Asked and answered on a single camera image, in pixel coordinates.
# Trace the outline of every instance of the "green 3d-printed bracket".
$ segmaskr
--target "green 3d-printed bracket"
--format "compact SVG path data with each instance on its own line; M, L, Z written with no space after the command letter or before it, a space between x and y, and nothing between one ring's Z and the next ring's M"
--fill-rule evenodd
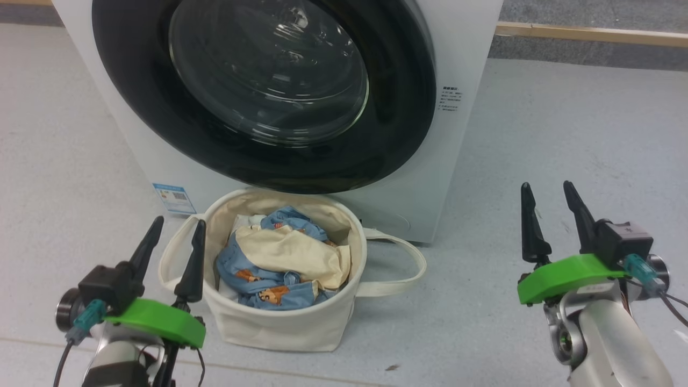
M193 348L202 348L206 338L206 327L191 314L144 298L135 299L124 313L107 316L105 321L124 324Z
M525 277L518 284L518 298L521 304L538 304L582 286L625 275L624 271L609 270L595 254L572 255L541 266Z

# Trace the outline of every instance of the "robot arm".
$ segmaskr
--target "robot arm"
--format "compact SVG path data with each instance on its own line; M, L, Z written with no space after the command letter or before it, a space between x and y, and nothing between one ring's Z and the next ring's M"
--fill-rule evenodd
M162 216L155 219L130 261L114 268L97 266L78 288L62 297L55 318L58 328L67 332L67 348L54 387L59 385L69 349L87 336L100 337L100 342L82 387L174 387L172 372L178 351L203 347L205 325L202 318L190 314L189 303L202 298L204 221L198 222L193 252L175 287L177 300L169 306L141 298L142 281L162 223ZM203 366L200 351L198 355Z
M671 387L671 375L620 302L597 300L578 316L587 355L571 387Z
M564 183L576 218L579 255L550 262L535 199L522 187L523 259L535 263L518 285L522 304L544 303L552 349L571 368L572 387L671 387L669 371L633 320L630 302L665 297L669 274L652 237L631 223L595 222L571 182ZM659 274L652 267L659 269ZM643 285L628 289L631 275Z

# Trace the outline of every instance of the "white washing machine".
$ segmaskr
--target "white washing machine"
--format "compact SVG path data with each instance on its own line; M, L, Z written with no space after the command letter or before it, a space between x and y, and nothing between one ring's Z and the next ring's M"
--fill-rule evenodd
M502 0L54 5L169 211L254 185L431 242Z

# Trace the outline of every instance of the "beige cloth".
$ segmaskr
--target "beige cloth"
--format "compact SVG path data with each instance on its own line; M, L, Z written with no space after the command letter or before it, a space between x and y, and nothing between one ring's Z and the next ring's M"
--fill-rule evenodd
M237 244L254 265L270 271L294 271L322 289L339 289L349 277L349 246L332 247L289 226L275 230L236 230Z

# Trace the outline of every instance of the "laundry basket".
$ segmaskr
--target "laundry basket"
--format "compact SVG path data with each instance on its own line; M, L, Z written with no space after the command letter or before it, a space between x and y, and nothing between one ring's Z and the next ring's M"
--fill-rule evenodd
M225 247L236 215L269 214L293 206L327 231L338 244L348 244L351 272L348 283L330 299L293 311L267 311L241 305L217 291L215 270L218 253ZM217 321L222 339L242 346L277 351L333 351L341 341L354 310L356 297L378 297L409 290L425 273L421 252L408 242L373 229L362 228L344 205L323 196L300 196L263 189L241 189L225 195L206 213L191 216L172 237L162 254L158 277L174 290L191 253L191 234L199 219L207 223L203 298ZM361 282L367 259L366 239L390 240L401 246L418 265L418 274L406 280Z

